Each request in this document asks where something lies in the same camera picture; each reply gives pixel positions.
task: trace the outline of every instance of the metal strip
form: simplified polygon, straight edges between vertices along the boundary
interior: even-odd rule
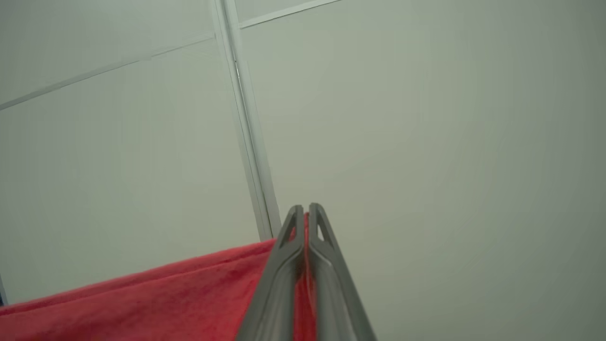
[[[236,63],[236,54],[233,49],[230,26],[227,21],[228,16],[225,11],[224,3],[222,0],[215,0],[211,1],[210,5],[219,52],[225,61],[226,73],[231,79],[231,90],[234,94],[232,113],[234,115],[236,130],[239,132],[238,140],[240,143],[242,162],[248,180],[248,189],[255,212],[257,228],[259,229],[259,238],[261,241],[268,240],[273,236],[271,233],[272,223],[266,202],[267,195],[264,191],[263,180],[259,172],[259,160],[256,153],[255,139],[253,138],[253,131],[250,127],[250,106],[247,105],[248,97],[244,95],[242,89],[241,75],[238,64]]]
[[[250,145],[247,146],[248,160],[251,162],[253,174],[257,173],[259,183],[255,183],[256,196],[260,207],[264,208],[264,226],[269,226],[272,235],[278,235],[282,223],[278,210],[278,202],[273,190],[267,152],[261,132],[261,124],[257,113],[255,94],[253,85],[248,72],[248,64],[242,54],[242,37],[238,27],[238,14],[236,12],[236,3],[234,0],[215,0],[217,16],[219,17],[221,35],[223,37],[223,46],[227,61],[230,65],[231,78],[236,101],[240,101],[238,111],[240,121],[243,126],[244,135],[248,141],[250,136]]]
[[[262,16],[258,16],[256,18],[252,18],[252,19],[248,19],[248,20],[242,21],[240,23],[240,28],[244,29],[246,27],[251,27],[251,26],[260,24],[262,22],[265,22],[265,21],[269,21],[269,20],[274,20],[276,18],[280,18],[281,16],[291,15],[293,13],[301,12],[301,11],[308,10],[310,8],[314,8],[314,7],[318,7],[318,6],[322,6],[322,5],[326,5],[326,4],[329,4],[331,2],[335,2],[335,1],[340,1],[340,0],[314,0],[314,1],[306,2],[306,3],[301,4],[301,5],[285,8],[283,10],[271,12],[271,13],[266,14],[266,15],[262,15]]]
[[[177,45],[177,46],[168,46],[168,47],[163,47],[160,49],[157,49],[155,51],[149,52],[149,53],[144,53],[138,56],[132,56],[130,58],[122,58],[122,60],[120,60],[120,62],[115,62],[106,66],[102,66],[100,68],[94,69],[92,71],[89,72],[84,72],[81,73],[77,76],[59,81],[57,83],[51,84],[49,86],[45,86],[39,90],[36,90],[34,92],[30,92],[27,95],[23,95],[21,97],[17,97],[14,100],[10,100],[8,102],[2,103],[0,104],[0,110],[4,110],[6,108],[9,108],[11,106],[15,106],[19,103],[23,103],[25,101],[31,100],[32,98],[36,98],[38,96],[42,96],[45,95],[46,93],[55,91],[55,90],[59,90],[62,87],[68,86],[68,85],[72,85],[74,83],[83,81],[85,79],[94,77],[96,75],[100,75],[102,73],[108,72],[108,71],[112,71],[112,70],[116,70],[120,67],[123,66],[127,66],[129,64],[133,64],[134,62],[138,62],[138,61],[145,61],[145,60],[150,60],[153,57],[159,56],[159,55],[163,55],[165,53],[168,52],[172,52],[175,50],[179,50],[179,49],[183,49],[184,47],[188,47],[188,46],[192,46],[195,44],[199,44],[200,42],[209,40],[209,39],[213,39],[215,37],[214,33],[206,33],[204,35],[198,36],[194,39],[189,39],[188,41],[184,41],[182,44]]]

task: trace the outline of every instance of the white wall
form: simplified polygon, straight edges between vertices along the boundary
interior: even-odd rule
[[[211,20],[188,12],[189,2],[101,2],[54,2],[68,9],[52,18],[48,2],[3,2],[21,17],[2,23],[16,28],[2,32],[10,41],[0,50],[25,53],[32,70],[13,88],[25,66],[0,59],[1,70],[16,67],[15,78],[2,79],[2,98],[120,59],[131,47],[120,37],[150,35],[140,46],[162,45],[155,34],[172,27],[177,44],[190,31],[208,33]],[[89,17],[100,8],[107,12]],[[80,19],[103,34],[87,36]],[[37,34],[23,32],[26,24]],[[82,39],[63,40],[64,31]],[[41,34],[43,44],[34,39]],[[259,240],[218,51],[209,39],[0,111],[0,274],[9,303]]]
[[[280,211],[324,205],[379,340],[606,334],[605,15],[343,0],[242,31]]]

